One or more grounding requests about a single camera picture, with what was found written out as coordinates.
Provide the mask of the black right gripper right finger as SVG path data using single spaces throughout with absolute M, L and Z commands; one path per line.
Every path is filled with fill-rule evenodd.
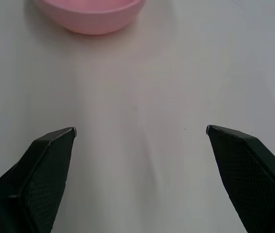
M 206 128 L 226 192 L 247 233 L 275 233 L 275 156 L 256 137 Z

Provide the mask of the pink bowl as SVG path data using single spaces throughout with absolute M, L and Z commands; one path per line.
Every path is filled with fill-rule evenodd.
M 132 23 L 146 0 L 33 0 L 59 26 L 74 33 L 102 35 Z

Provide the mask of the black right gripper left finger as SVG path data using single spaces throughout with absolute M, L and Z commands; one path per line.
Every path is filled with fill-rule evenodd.
M 0 177 L 0 233 L 51 233 L 76 136 L 68 127 L 36 139 Z

